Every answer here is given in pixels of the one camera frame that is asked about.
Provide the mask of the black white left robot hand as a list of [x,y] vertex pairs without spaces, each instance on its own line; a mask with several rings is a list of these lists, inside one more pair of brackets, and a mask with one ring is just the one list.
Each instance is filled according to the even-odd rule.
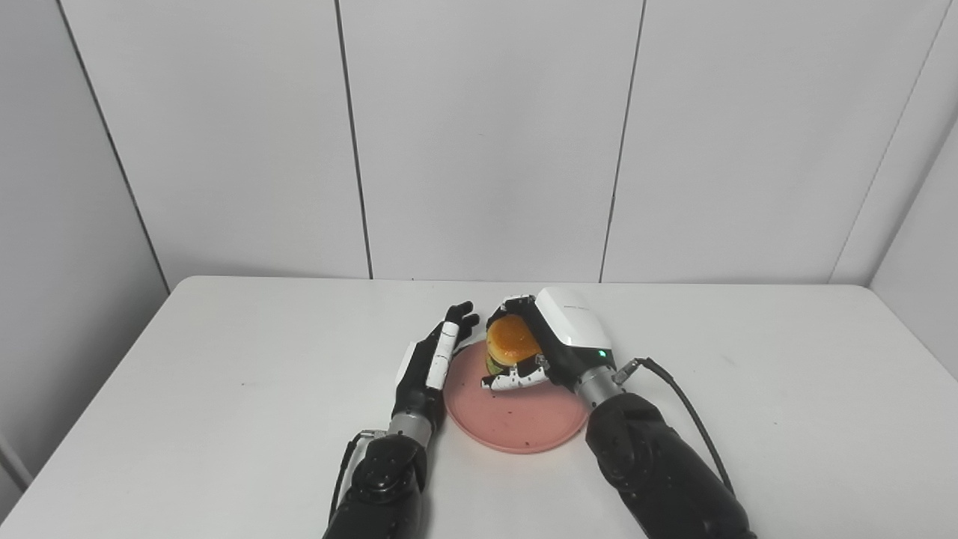
[[445,418],[444,386],[453,353],[479,321],[472,302],[452,305],[427,337],[410,345],[398,372],[389,433],[428,444]]

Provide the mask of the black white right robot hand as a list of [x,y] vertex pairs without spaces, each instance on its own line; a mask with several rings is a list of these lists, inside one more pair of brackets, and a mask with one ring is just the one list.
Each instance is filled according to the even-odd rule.
[[589,407],[623,393],[613,381],[610,337],[574,290],[545,287],[536,296],[506,298],[486,324],[486,334],[492,335],[494,324],[510,315],[524,323],[540,352],[523,353],[516,365],[483,377],[483,388],[505,392],[549,382],[575,393]]

